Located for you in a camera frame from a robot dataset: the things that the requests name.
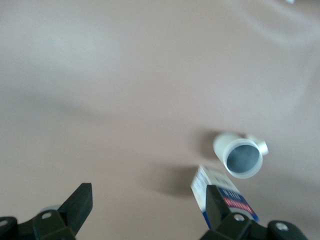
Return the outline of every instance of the mug handle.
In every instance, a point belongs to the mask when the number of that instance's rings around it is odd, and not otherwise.
[[[264,140],[259,139],[250,134],[245,135],[245,138],[253,141],[258,146],[258,150],[260,151],[262,156],[267,155],[269,153],[268,146]]]

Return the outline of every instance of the beige surface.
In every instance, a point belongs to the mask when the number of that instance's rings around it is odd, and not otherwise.
[[[264,138],[231,178],[265,225],[320,223],[320,2],[0,1],[0,215],[82,182],[79,240],[196,240],[189,184],[217,131]]]

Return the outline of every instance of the cup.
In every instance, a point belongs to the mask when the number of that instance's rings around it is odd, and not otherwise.
[[[212,145],[228,172],[239,179],[255,175],[262,166],[263,156],[268,153],[265,141],[252,135],[241,137],[233,132],[219,134]]]

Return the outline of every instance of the white mug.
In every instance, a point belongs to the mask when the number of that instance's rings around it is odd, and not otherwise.
[[[219,134],[213,141],[213,150],[228,172],[239,179],[255,175],[268,153],[265,141],[252,135],[243,138],[233,132]]]

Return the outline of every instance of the box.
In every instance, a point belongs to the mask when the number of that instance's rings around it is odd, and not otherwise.
[[[195,200],[211,229],[206,213],[206,190],[207,185],[216,185],[224,202],[233,213],[241,213],[248,218],[259,221],[257,214],[253,211],[246,199],[232,181],[221,171],[200,165],[193,178],[191,189]]]

